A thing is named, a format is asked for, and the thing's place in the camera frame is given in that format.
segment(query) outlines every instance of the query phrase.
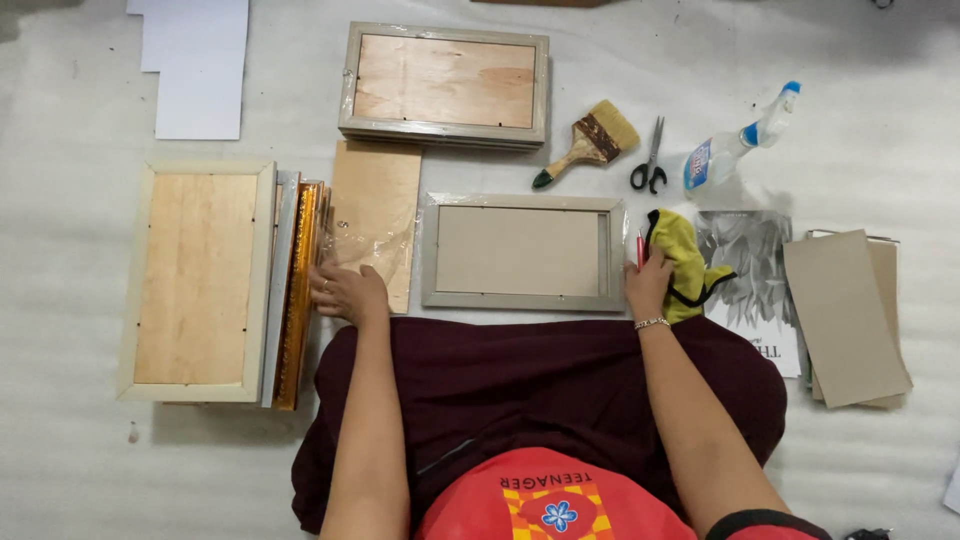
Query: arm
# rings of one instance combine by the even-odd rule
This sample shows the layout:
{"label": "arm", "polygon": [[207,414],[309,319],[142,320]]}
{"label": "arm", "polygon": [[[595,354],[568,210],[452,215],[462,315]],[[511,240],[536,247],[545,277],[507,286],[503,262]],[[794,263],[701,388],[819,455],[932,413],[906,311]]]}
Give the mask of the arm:
{"label": "arm", "polygon": [[356,359],[320,539],[408,538],[410,492],[387,288],[370,266],[357,274],[324,265],[311,272],[310,283],[320,314],[347,319],[357,328]]}
{"label": "arm", "polygon": [[[661,317],[673,262],[651,246],[643,270],[626,265],[627,298],[636,321]],[[748,509],[789,513],[746,441],[666,325],[638,332],[650,407],[677,492],[697,536],[721,518]]]}

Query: yellow microfiber cloth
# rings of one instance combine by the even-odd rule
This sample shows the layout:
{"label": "yellow microfiber cloth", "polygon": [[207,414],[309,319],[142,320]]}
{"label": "yellow microfiber cloth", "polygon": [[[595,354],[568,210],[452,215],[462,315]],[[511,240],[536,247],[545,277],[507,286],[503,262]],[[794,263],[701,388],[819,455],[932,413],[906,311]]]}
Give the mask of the yellow microfiber cloth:
{"label": "yellow microfiber cloth", "polygon": [[[736,277],[730,266],[707,268],[697,249],[693,226],[677,212],[656,209],[649,214],[646,245],[656,244],[673,260],[673,282],[663,299],[663,316],[670,324],[704,312],[704,302],[716,285]],[[645,250],[649,257],[650,250]]]}

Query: bracelet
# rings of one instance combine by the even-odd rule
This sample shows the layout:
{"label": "bracelet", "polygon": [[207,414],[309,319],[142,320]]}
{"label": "bracelet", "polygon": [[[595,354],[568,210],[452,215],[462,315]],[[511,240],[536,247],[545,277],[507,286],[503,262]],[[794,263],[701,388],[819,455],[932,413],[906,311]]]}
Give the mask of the bracelet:
{"label": "bracelet", "polygon": [[638,331],[640,329],[644,329],[654,325],[666,325],[667,328],[670,328],[670,323],[667,322],[666,319],[664,319],[663,317],[657,317],[656,319],[647,319],[645,321],[640,321],[634,324],[634,331]]}

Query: scissors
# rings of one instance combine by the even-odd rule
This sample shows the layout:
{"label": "scissors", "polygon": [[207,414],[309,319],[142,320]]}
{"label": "scissors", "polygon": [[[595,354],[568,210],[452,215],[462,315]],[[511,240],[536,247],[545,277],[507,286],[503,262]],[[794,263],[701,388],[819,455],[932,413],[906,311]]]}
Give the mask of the scissors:
{"label": "scissors", "polygon": [[[654,184],[657,182],[657,179],[663,180],[663,185],[666,185],[666,173],[663,172],[663,169],[657,167],[657,151],[660,148],[660,136],[663,135],[663,121],[666,120],[663,116],[657,117],[657,127],[654,129],[654,141],[650,145],[650,160],[646,163],[641,163],[634,172],[630,173],[630,186],[633,189],[641,190],[647,186],[647,183],[650,184],[650,192],[654,195],[657,194],[657,189],[654,187]],[[636,173],[640,173],[640,185],[636,185],[634,178]]]}

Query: blue flower graphic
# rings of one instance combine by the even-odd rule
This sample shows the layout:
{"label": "blue flower graphic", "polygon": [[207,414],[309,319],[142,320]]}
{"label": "blue flower graphic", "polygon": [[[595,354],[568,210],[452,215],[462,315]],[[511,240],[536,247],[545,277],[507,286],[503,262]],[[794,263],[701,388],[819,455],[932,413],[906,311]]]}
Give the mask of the blue flower graphic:
{"label": "blue flower graphic", "polygon": [[567,522],[577,521],[577,513],[570,509],[570,503],[560,501],[560,504],[548,504],[546,506],[546,515],[541,519],[544,525],[552,525],[557,528],[557,532],[566,530]]}

